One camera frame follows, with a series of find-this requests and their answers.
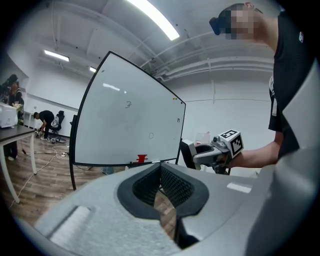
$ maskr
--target black and white marker cube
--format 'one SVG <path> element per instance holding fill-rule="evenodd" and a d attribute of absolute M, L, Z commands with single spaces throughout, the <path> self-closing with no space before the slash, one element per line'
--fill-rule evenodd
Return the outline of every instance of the black and white marker cube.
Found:
<path fill-rule="evenodd" d="M 226 147 L 230 150 L 231 157 L 234 158 L 241 150 L 244 149 L 240 131 L 228 130 L 218 135 L 221 142 L 224 142 Z"/>

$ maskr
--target man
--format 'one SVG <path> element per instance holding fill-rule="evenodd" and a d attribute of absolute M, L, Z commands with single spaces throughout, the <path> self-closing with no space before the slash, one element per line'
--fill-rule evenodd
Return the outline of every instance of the man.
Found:
<path fill-rule="evenodd" d="M 307 48 L 307 38 L 285 11 L 277 18 L 270 18 L 249 2 L 229 6 L 209 23 L 216 35 L 222 33 L 230 39 L 264 43 L 274 51 L 273 76 L 269 85 L 269 129 L 275 131 L 274 141 L 256 150 L 242 151 L 229 167 L 262 168 L 275 164 L 299 148 L 283 110 L 299 90 L 315 60 Z"/>
<path fill-rule="evenodd" d="M 50 141 L 48 138 L 48 133 L 49 133 L 49 129 L 51 128 L 51 123 L 55 119 L 54 114 L 49 110 L 45 110 L 40 113 L 34 112 L 33 117 L 37 120 L 40 119 L 43 122 L 40 128 L 41 132 L 43 132 L 45 128 L 44 136 L 41 137 L 40 139 L 43 141 Z"/>

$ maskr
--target person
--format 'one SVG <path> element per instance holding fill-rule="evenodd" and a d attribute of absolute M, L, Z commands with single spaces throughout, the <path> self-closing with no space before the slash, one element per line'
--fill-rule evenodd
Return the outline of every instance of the person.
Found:
<path fill-rule="evenodd" d="M 12 74 L 8 79 L 8 85 L 10 90 L 8 93 L 7 103 L 8 105 L 15 107 L 17 109 L 18 124 L 24 124 L 24 100 L 22 92 L 19 88 L 19 79 L 17 75 Z M 13 161 L 18 158 L 18 146 L 17 142 L 11 142 L 4 146 L 4 154 L 7 156 L 8 160 Z"/>
<path fill-rule="evenodd" d="M 48 138 L 49 129 L 51 128 L 51 123 L 55 119 L 54 114 L 49 110 L 44 110 L 40 113 L 34 112 L 33 117 L 37 120 L 41 120 L 43 122 L 40 131 L 43 132 L 44 129 L 44 136 L 42 136 L 40 139 L 43 141 L 50 141 Z"/>
<path fill-rule="evenodd" d="M 275 131 L 274 140 L 259 149 L 243 150 L 229 168 L 262 168 L 299 149 L 298 141 L 283 115 L 283 110 L 304 82 L 315 56 L 309 51 L 302 31 L 296 27 L 286 11 L 276 18 L 264 15 L 250 3 L 236 3 L 224 9 L 209 24 L 218 36 L 229 39 L 264 43 L 274 52 L 273 76 L 269 82 L 271 113 L 269 129 Z"/>

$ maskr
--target white cable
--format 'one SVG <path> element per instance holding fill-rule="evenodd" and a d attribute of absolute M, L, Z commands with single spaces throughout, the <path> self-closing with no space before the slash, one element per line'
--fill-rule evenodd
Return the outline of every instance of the white cable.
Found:
<path fill-rule="evenodd" d="M 57 146 L 53 146 L 52 147 L 52 150 L 54 150 L 53 154 L 55 154 L 51 160 L 44 166 L 42 166 L 39 170 L 36 171 L 36 173 L 40 172 L 43 168 L 45 168 L 48 164 L 50 164 L 52 162 L 52 160 L 54 158 L 57 158 L 57 159 L 61 159 L 61 158 L 64 158 L 65 157 L 65 154 L 68 152 L 68 151 L 65 151 L 65 150 L 56 150 L 55 147 L 66 147 L 68 145 L 57 145 Z M 28 182 L 30 181 L 30 179 L 34 176 L 35 174 L 32 174 L 30 176 L 30 178 L 28 178 L 28 180 L 26 181 L 26 183 L 23 185 L 23 187 L 21 188 L 19 194 L 18 194 L 18 197 L 20 196 L 21 194 L 21 191 L 24 190 L 25 186 L 28 184 Z M 15 203 L 15 200 L 12 201 L 12 204 L 10 205 L 9 209 L 14 205 Z"/>

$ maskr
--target table leg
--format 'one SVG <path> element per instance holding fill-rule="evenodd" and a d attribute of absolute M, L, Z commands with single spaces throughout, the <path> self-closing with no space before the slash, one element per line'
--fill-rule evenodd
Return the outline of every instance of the table leg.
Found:
<path fill-rule="evenodd" d="M 12 185 L 9 173 L 8 173 L 8 169 L 7 169 L 7 165 L 6 165 L 6 158 L 5 158 L 5 152 L 4 152 L 4 146 L 0 146 L 0 162 L 1 162 L 1 167 L 2 167 L 2 171 L 4 174 L 4 178 L 6 181 L 6 184 L 9 187 L 9 190 L 11 192 L 11 195 L 13 196 L 14 200 L 19 204 L 20 203 L 20 199 L 15 191 L 14 186 Z"/>
<path fill-rule="evenodd" d="M 29 113 L 29 122 L 28 122 L 28 128 L 30 128 L 30 122 L 31 122 L 31 113 Z"/>
<path fill-rule="evenodd" d="M 32 171 L 34 174 L 37 174 L 36 160 L 35 160 L 35 149 L 34 149 L 34 140 L 35 135 L 32 134 L 30 138 L 30 157 L 31 157 L 31 165 Z"/>

